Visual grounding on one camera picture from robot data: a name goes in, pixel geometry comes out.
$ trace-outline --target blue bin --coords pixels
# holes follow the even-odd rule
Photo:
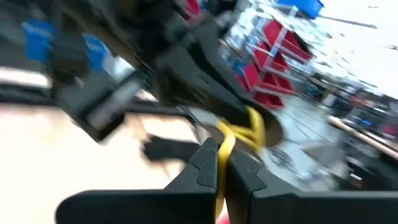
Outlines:
[[[26,34],[26,55],[29,59],[41,62],[47,61],[51,41],[55,36],[53,25],[38,20],[28,20],[22,24]],[[109,49],[97,38],[83,34],[88,47],[90,68],[94,71],[103,69],[103,62],[109,54]]]
[[[55,35],[54,27],[43,21],[30,19],[22,24],[26,36],[26,55],[29,59],[44,62]]]
[[[324,7],[320,0],[278,0],[278,4],[296,6],[311,19],[316,19]]]

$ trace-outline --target yellow strap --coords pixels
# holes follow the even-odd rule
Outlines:
[[[248,107],[248,111],[252,129],[228,125],[226,122],[218,121],[218,129],[224,134],[224,141],[218,150],[216,219],[224,207],[226,166],[229,155],[235,145],[235,138],[245,142],[256,152],[266,145],[264,121],[261,115],[251,107]]]

